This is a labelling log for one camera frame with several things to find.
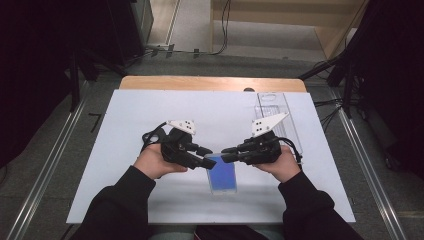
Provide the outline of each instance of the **white board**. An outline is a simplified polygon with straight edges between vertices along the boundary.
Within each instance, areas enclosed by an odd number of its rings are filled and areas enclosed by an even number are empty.
[[[335,210],[354,222],[345,190],[308,93],[284,93],[303,150],[303,170],[335,201]],[[193,142],[220,152],[251,136],[256,93],[115,90],[69,213],[81,223],[93,197],[114,185],[136,160],[141,136],[167,120],[194,120]],[[156,180],[149,198],[152,224],[281,223],[286,206],[278,181],[244,163],[235,163],[237,193],[212,195],[205,169]]]

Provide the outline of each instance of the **black jacket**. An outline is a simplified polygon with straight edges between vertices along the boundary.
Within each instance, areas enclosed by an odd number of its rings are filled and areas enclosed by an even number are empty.
[[[93,199],[72,239],[147,239],[147,200],[156,183],[131,166],[115,186]],[[283,232],[291,239],[362,239],[334,211],[331,197],[301,172],[278,186],[287,210]]]

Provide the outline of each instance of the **metal frame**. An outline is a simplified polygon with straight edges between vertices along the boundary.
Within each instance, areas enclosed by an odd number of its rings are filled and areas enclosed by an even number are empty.
[[[51,177],[59,163],[59,160],[62,156],[63,150],[68,143],[69,137],[71,136],[76,123],[81,115],[81,112],[85,106],[87,96],[89,95],[89,90],[91,89],[92,84],[88,81],[84,82],[82,86],[82,99],[75,111],[69,113],[66,122],[60,131],[58,138],[46,160],[46,163],[43,166],[40,174],[38,175],[37,180],[35,181],[34,186],[32,187],[30,193],[28,194],[24,204],[21,207],[19,215],[13,224],[12,229],[7,236],[7,239],[22,239],[24,234],[37,210],[38,205],[41,202],[41,199],[44,195],[44,192],[49,185]]]
[[[334,88],[330,88],[330,92],[334,98],[341,98],[339,92]],[[387,196],[380,179],[378,178],[359,134],[356,131],[353,120],[349,119],[343,110],[339,110],[339,116],[391,238],[407,239],[397,217],[396,211],[393,209],[392,203]]]

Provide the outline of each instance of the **blue object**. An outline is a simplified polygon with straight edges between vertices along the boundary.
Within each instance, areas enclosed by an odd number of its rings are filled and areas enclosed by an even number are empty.
[[[215,166],[208,171],[209,185],[213,194],[237,192],[234,163],[225,163],[222,154],[207,154],[205,158],[214,160]]]

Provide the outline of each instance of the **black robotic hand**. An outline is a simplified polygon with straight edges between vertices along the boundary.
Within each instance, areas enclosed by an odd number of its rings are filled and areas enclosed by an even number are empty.
[[[162,128],[166,124],[166,122],[162,123],[152,132],[143,135],[144,145],[141,151],[150,144],[161,143],[162,156],[167,162],[177,163],[190,169],[195,169],[196,167],[212,169],[215,166],[215,161],[200,158],[188,152],[195,152],[196,155],[204,157],[206,154],[212,153],[211,150],[194,144],[191,134],[180,129],[172,128],[169,134],[166,135]]]
[[[301,167],[302,156],[297,151],[294,143],[282,137],[277,137],[273,131],[269,131],[258,137],[251,137],[244,140],[244,143],[233,148],[222,150],[222,160],[226,163],[240,161],[247,165],[273,163],[281,155],[280,141],[285,142],[293,149],[296,162]]]

